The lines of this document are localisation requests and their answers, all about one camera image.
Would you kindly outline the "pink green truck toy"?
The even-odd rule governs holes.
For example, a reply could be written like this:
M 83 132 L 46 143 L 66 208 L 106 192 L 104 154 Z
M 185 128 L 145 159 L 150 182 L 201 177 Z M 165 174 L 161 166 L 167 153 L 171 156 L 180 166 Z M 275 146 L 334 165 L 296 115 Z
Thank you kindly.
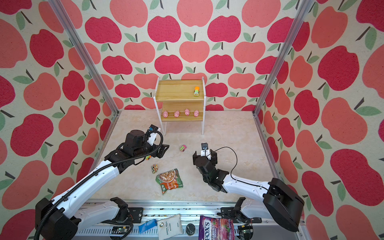
M 181 151 L 181 152 L 184 152 L 186 149 L 187 149 L 187 146 L 186 146 L 186 145 L 182 145 L 182 146 L 180 146 L 180 151 Z

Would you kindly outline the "wooden two-tier shelf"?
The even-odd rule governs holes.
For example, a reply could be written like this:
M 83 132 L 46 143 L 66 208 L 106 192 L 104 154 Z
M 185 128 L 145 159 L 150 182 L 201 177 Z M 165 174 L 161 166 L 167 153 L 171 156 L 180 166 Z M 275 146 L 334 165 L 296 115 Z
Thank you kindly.
M 193 95 L 195 87 L 200 87 L 200 96 Z M 205 131 L 207 94 L 205 78 L 200 80 L 161 80 L 157 79 L 153 96 L 157 115 L 160 121 L 161 132 L 165 135 L 169 122 L 201 122 L 202 134 Z M 190 115 L 185 115 L 185 109 L 190 110 Z M 174 112 L 179 111 L 180 116 L 174 117 Z

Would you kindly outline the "green orange mixer truck toy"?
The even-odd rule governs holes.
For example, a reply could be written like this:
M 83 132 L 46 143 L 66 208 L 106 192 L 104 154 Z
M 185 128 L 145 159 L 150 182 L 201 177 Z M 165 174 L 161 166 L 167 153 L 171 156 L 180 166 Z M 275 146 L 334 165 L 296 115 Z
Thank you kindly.
M 195 97 L 199 97 L 200 96 L 200 87 L 195 87 L 193 95 Z

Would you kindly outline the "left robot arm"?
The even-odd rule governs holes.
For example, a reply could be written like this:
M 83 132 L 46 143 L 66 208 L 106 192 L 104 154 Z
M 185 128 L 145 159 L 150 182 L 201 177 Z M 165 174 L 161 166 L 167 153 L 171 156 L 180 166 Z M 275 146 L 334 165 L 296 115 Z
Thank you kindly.
M 162 158 L 169 148 L 163 141 L 164 136 L 154 125 L 146 132 L 130 131 L 125 142 L 78 183 L 52 200 L 44 198 L 36 204 L 34 239 L 71 240 L 76 233 L 102 222 L 132 225 L 128 204 L 118 197 L 84 211 L 80 208 L 106 183 L 137 165 L 136 160 L 142 163 L 147 156 Z

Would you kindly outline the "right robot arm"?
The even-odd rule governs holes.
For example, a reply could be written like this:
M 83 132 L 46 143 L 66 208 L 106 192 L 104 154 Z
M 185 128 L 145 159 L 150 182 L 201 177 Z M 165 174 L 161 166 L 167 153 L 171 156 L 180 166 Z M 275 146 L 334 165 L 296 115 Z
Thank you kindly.
M 217 169 L 217 152 L 209 150 L 206 143 L 202 146 L 200 153 L 193 154 L 193 164 L 203 181 L 216 192 L 240 195 L 233 207 L 222 207 L 218 216 L 244 224 L 271 219 L 290 232 L 299 231 L 305 203 L 295 191 L 278 178 L 253 181 Z

